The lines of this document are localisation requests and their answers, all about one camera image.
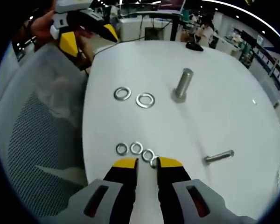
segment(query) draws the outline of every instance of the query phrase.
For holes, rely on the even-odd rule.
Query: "white table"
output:
[[[186,102],[176,104],[170,94],[183,68],[192,69],[194,77]],[[121,86],[132,91],[126,101],[113,97]],[[153,107],[136,105],[143,92],[155,96]],[[192,179],[208,184],[237,215],[258,218],[272,199],[280,166],[278,117],[249,70],[225,53],[165,41],[127,42],[99,53],[84,103],[88,182],[104,178],[122,158],[115,152],[118,143],[134,141],[182,162]],[[230,149],[232,158],[207,167],[201,162]],[[156,171],[140,158],[131,223],[163,223],[157,192]]]
[[[163,28],[161,35],[163,40],[170,41],[171,30],[172,30],[172,21],[161,20],[157,18],[124,18],[120,19],[120,38],[122,41],[130,41],[141,38],[141,41],[145,37],[145,28]],[[182,36],[182,25],[178,26],[175,40],[181,41]]]

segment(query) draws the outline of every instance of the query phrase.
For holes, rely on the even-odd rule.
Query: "robotic arm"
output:
[[[104,19],[90,7],[93,0],[58,0],[53,16],[50,33],[61,50],[77,56],[78,47],[74,29],[78,26],[86,31],[96,33],[102,38],[117,42],[116,32],[111,24],[105,24]]]
[[[158,198],[164,224],[254,224],[228,210],[224,199],[200,180],[191,180],[179,161],[157,158]],[[46,224],[129,224],[135,202],[138,159],[116,161],[103,180],[70,198],[68,208]]]

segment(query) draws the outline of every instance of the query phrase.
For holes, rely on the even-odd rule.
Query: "metal cylinder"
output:
[[[194,72],[191,69],[183,69],[181,80],[179,80],[178,86],[175,89],[175,95],[177,98],[184,98],[186,96],[186,91],[191,82],[193,74]]]
[[[234,156],[234,151],[229,150],[229,151],[226,151],[226,152],[214,155],[214,156],[205,156],[204,161],[207,164],[210,164],[214,161],[218,161],[218,160],[225,159],[225,158],[232,157],[232,156]]]

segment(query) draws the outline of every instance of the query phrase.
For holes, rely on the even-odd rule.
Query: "person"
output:
[[[119,9],[116,7],[116,3],[112,3],[110,10],[110,24],[113,26],[115,31],[117,30],[118,10]]]
[[[56,0],[53,0],[52,6],[45,11],[45,15],[36,18],[33,21],[24,22],[22,28],[18,30],[16,35],[12,38],[13,42],[23,42],[32,36],[36,37],[35,47],[40,48],[44,44],[53,40],[50,34],[50,27],[52,25],[52,18],[54,15]],[[83,30],[81,27],[77,27],[74,31],[79,48],[90,48],[85,42],[84,38],[91,38],[92,34]],[[17,57],[15,55],[12,44],[10,43],[6,49],[6,52],[1,60],[0,64],[0,99],[4,93],[7,84],[11,80],[12,76],[19,69]]]
[[[191,15],[190,23],[191,23],[192,25],[196,26],[197,21],[198,21],[198,19],[197,19],[197,13],[193,13],[193,14]]]
[[[195,38],[199,45],[208,47],[214,33],[214,25],[211,20],[206,20],[204,24],[195,32]]]

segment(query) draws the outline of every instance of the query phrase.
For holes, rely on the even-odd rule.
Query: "gray gripper housing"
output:
[[[44,217],[44,224],[108,224],[117,195],[122,183],[96,179],[87,187],[74,194],[68,207],[56,216]],[[85,214],[89,202],[96,193],[104,189],[105,194],[99,203],[94,217]]]
[[[76,11],[87,9],[93,0],[58,0],[55,6],[57,13],[66,13],[69,11]]]
[[[200,180],[173,183],[179,199],[185,224],[254,224],[256,221],[247,216],[237,216],[228,210],[224,199]],[[189,190],[195,188],[207,208],[208,215],[200,217]]]

